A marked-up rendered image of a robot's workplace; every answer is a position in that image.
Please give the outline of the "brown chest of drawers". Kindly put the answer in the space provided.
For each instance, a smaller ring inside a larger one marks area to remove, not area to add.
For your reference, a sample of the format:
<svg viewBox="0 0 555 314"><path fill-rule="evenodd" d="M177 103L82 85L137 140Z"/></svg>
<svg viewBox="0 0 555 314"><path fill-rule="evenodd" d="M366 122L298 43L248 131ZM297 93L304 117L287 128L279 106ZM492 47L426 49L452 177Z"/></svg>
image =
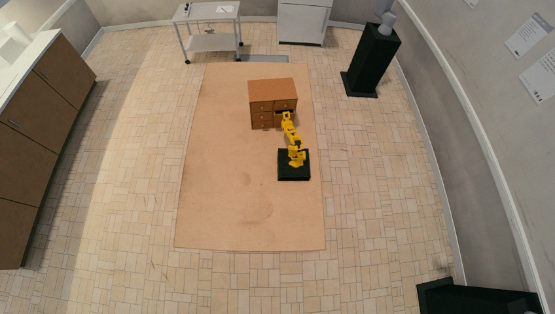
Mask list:
<svg viewBox="0 0 555 314"><path fill-rule="evenodd" d="M279 78L279 79L269 78L269 79L259 79L259 80L248 80L247 85L248 85L248 93L249 93L250 116L251 116L251 113L257 113L257 112L251 112L252 102L273 101L271 128L274 128L273 127L274 111L281 111L281 110L274 110L274 101L296 99L296 105L294 109L296 112L298 96L297 96L293 78Z"/></svg>

